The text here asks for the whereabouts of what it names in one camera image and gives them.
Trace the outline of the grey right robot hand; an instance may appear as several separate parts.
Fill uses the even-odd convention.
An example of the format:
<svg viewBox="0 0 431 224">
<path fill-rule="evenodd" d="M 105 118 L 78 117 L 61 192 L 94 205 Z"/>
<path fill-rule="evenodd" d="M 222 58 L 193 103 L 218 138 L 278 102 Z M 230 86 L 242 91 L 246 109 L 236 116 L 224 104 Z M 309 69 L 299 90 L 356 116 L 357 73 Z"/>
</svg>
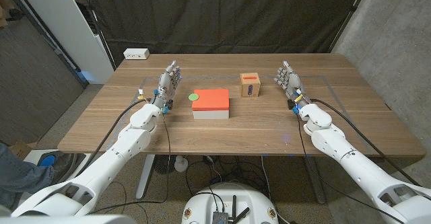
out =
<svg viewBox="0 0 431 224">
<path fill-rule="evenodd" d="M 311 100 L 306 95 L 298 74 L 287 61 L 283 61 L 283 65 L 277 70 L 274 81 L 285 91 L 288 98 L 288 108 L 297 114 L 301 108 L 310 104 Z"/>
</svg>

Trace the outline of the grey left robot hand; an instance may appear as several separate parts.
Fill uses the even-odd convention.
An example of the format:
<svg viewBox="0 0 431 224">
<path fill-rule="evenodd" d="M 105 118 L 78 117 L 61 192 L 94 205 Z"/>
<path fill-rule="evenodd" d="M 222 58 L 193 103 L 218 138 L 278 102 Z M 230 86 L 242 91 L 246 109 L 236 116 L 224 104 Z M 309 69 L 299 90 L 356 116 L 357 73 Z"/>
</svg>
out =
<svg viewBox="0 0 431 224">
<path fill-rule="evenodd" d="M 172 102 L 181 79 L 180 67 L 176 64 L 176 61 L 172 61 L 159 78 L 158 88 L 154 93 L 155 97 L 152 102 L 152 104 L 159 107 L 163 113 L 171 109 L 172 106 L 170 106 L 169 102 Z"/>
</svg>

